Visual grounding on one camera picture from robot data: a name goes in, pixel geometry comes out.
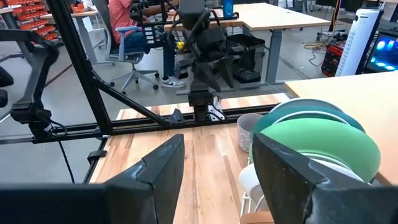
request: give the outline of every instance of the blue light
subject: blue light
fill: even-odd
[[[385,45],[386,45],[386,42],[385,42],[385,41],[380,41],[380,42],[377,44],[376,49],[381,50],[381,49],[384,48]]]
[[[394,66],[391,66],[391,65],[387,65],[387,66],[385,66],[385,68],[387,70],[395,70],[396,69]]]
[[[388,42],[388,44],[387,44],[387,50],[391,50],[392,46],[394,46],[394,43],[395,43],[395,41],[390,40],[390,42]]]

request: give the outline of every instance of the beige cup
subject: beige cup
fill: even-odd
[[[261,114],[244,114],[238,118],[238,141],[239,147],[245,152],[249,152],[250,131],[262,118]]]

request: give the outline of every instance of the chair base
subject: chair base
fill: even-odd
[[[154,89],[154,90],[157,90],[157,89],[159,88],[159,86],[158,86],[155,82],[153,82],[150,78],[148,78],[148,77],[145,76],[146,74],[151,74],[151,73],[154,73],[156,78],[159,77],[159,73],[158,73],[157,70],[141,70],[141,71],[138,71],[138,70],[136,70],[136,69],[133,69],[133,70],[132,70],[131,72],[129,72],[129,73],[126,73],[126,74],[124,74],[124,75],[120,75],[120,76],[117,76],[117,77],[112,78],[112,79],[111,79],[111,83],[110,83],[109,85],[110,85],[110,86],[113,86],[113,85],[114,85],[114,82],[113,82],[113,81],[115,81],[115,80],[120,80],[120,79],[124,79],[124,78],[128,77],[127,80],[126,80],[126,82],[124,83],[123,87],[121,88],[121,93],[123,93],[123,94],[126,94],[126,91],[125,91],[125,90],[126,90],[126,88],[130,85],[130,83],[131,83],[133,80],[136,81],[136,83],[138,84],[138,83],[139,83],[139,79],[144,80],[144,81],[146,81],[146,82],[149,82],[149,83],[153,84],[153,89]]]

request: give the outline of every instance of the computer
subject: computer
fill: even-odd
[[[391,72],[398,70],[398,32],[379,31],[364,73]]]

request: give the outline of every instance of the wooden tabletop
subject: wooden tabletop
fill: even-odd
[[[7,7],[7,8],[0,9],[0,14],[4,14],[7,12],[12,12],[12,8]]]
[[[330,25],[330,21],[267,3],[237,4],[234,5],[234,12],[239,13],[239,19],[220,21],[222,26],[233,27],[245,25],[250,31],[256,31]],[[166,31],[169,31],[170,28],[170,25],[165,26]],[[181,30],[182,25],[177,25],[176,29]]]
[[[72,17],[86,17],[86,16],[95,16],[98,14],[98,11],[88,11],[82,13],[72,13]],[[40,16],[41,19],[52,19],[52,14],[46,14],[44,16]]]
[[[296,96],[329,101],[364,127],[381,152],[376,179],[398,184],[398,72],[286,82]]]
[[[222,100],[221,107],[271,105],[286,100],[283,93],[230,98]],[[192,112],[188,103],[148,108],[161,115],[172,113],[174,108]],[[120,111],[118,119],[138,117],[139,113],[127,109]],[[99,159],[90,182],[112,178],[179,133],[185,138],[185,166],[174,223],[238,223],[243,196],[238,177],[248,164],[248,154],[238,146],[236,124],[110,137],[104,148],[108,153]]]
[[[215,12],[216,12],[216,14],[217,14],[217,16],[218,17],[223,17],[224,16],[224,13],[223,13],[223,10],[222,9],[215,9]],[[168,18],[167,18],[167,20],[168,21],[173,21],[173,16],[169,16]],[[241,20],[239,20],[239,19],[231,19],[231,20],[221,20],[220,21],[220,25],[222,26],[222,27],[225,27],[225,28],[227,28],[227,27],[239,27],[239,26],[242,26],[243,25],[243,22],[241,21]],[[213,21],[213,22],[210,22],[210,25],[209,25],[211,28],[212,27],[216,27],[217,26],[217,22],[215,22],[215,21]],[[164,30],[165,31],[170,31],[171,30],[171,28],[172,28],[172,25],[165,25],[164,26]],[[182,31],[183,30],[183,26],[182,26],[182,24],[177,24],[176,26],[175,26],[175,30],[177,30],[177,31]]]

